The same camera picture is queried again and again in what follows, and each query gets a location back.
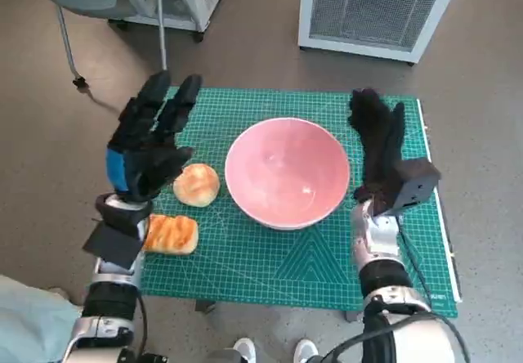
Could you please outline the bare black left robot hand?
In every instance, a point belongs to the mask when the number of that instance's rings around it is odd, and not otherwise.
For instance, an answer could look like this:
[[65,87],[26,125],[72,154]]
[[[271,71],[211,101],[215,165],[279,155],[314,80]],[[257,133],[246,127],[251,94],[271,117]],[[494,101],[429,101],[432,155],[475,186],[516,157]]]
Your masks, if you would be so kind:
[[106,151],[107,176],[120,199],[152,200],[181,175],[193,149],[176,146],[175,136],[187,125],[202,82],[201,76],[192,74],[168,99],[170,73],[162,70],[129,100]]

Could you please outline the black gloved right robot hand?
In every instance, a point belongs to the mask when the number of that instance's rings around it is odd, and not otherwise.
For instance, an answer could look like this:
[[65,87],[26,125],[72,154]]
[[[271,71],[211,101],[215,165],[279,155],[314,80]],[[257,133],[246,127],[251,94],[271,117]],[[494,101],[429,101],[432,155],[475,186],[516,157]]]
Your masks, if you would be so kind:
[[363,203],[371,200],[373,215],[391,209],[401,187],[397,167],[405,137],[405,105],[390,109],[372,88],[356,89],[349,103],[348,122],[360,136],[364,152],[362,185],[354,198]]

